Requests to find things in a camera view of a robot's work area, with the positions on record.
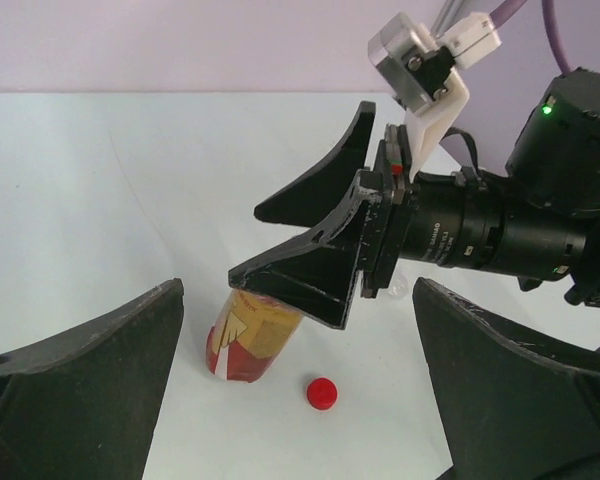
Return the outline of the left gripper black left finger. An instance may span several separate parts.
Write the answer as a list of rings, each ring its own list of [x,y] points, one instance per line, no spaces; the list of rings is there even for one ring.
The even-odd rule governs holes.
[[[184,318],[168,280],[0,354],[0,479],[140,479]]]

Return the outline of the red bottle cap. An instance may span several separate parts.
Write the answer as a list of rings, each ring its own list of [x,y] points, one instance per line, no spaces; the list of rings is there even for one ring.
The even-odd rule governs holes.
[[[314,409],[326,411],[336,404],[338,389],[335,383],[326,377],[315,378],[306,388],[306,398]]]

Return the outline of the clear unlabelled plastic bottle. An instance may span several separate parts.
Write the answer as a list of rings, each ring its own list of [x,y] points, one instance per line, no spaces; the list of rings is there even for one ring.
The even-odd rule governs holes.
[[[408,295],[410,286],[408,279],[401,273],[396,272],[387,288],[387,294],[394,299],[402,299]]]

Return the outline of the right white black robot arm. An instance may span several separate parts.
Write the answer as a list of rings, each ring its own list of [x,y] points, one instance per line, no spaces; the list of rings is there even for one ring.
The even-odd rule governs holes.
[[[600,309],[600,73],[555,77],[498,176],[476,163],[409,175],[406,129],[386,128],[365,163],[376,107],[256,206],[300,234],[230,269],[231,287],[269,296],[337,330],[352,298],[389,286],[401,259],[506,275],[522,291],[570,278],[571,305]]]

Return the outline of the yellow tea bottle red label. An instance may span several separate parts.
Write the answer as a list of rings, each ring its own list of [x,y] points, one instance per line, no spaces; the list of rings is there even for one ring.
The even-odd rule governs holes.
[[[303,318],[269,297],[232,290],[207,337],[207,368],[227,381],[259,380]]]

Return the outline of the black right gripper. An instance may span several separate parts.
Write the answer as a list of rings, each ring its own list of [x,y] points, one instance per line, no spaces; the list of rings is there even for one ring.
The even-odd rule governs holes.
[[[375,116],[373,102],[360,102],[336,145],[254,208],[261,222],[314,227],[230,269],[230,287],[269,297],[334,330],[346,328],[369,247],[372,264],[363,270],[361,296],[376,298],[389,287],[409,223],[412,156],[406,126],[388,124],[374,172],[362,169]],[[364,236],[372,226],[368,246]]]

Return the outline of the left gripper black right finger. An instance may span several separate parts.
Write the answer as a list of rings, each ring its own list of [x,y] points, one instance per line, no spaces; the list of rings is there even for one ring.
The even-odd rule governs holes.
[[[600,348],[492,313],[431,279],[417,328],[452,464],[444,479],[600,479]]]

